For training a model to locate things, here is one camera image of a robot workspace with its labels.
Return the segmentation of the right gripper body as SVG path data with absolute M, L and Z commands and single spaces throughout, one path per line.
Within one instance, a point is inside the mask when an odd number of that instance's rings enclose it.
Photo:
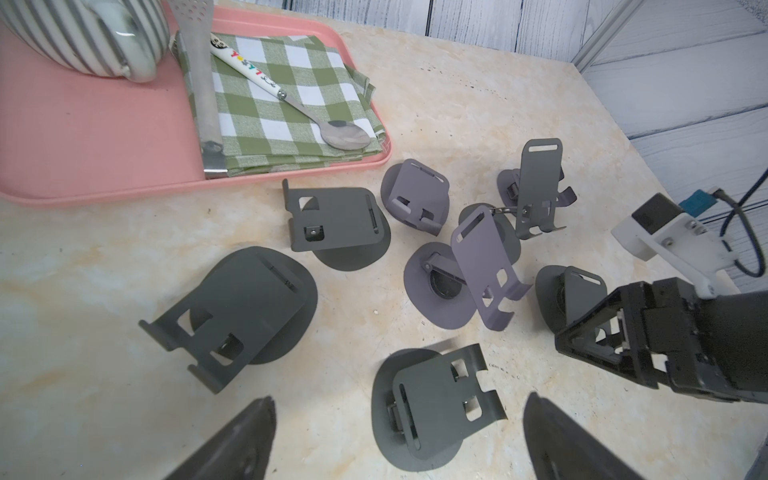
M 702 343 L 712 303 L 679 278 L 627 284 L 558 332 L 555 347 L 641 386 L 718 396 L 720 373 Z

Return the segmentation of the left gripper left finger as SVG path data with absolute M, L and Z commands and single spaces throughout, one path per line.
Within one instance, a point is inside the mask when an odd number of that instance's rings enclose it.
M 277 429 L 271 396 L 252 401 L 167 479 L 263 479 Z

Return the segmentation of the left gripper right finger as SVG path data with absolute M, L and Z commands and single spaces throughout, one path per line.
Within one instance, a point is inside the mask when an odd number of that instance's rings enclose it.
M 642 479 L 547 398 L 531 392 L 524 436 L 537 479 Z

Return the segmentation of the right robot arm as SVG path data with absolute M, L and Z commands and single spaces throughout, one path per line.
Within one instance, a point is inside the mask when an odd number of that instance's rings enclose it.
M 638 385 L 767 401 L 767 294 L 701 299 L 677 278 L 616 288 L 555 336 L 556 350 Z

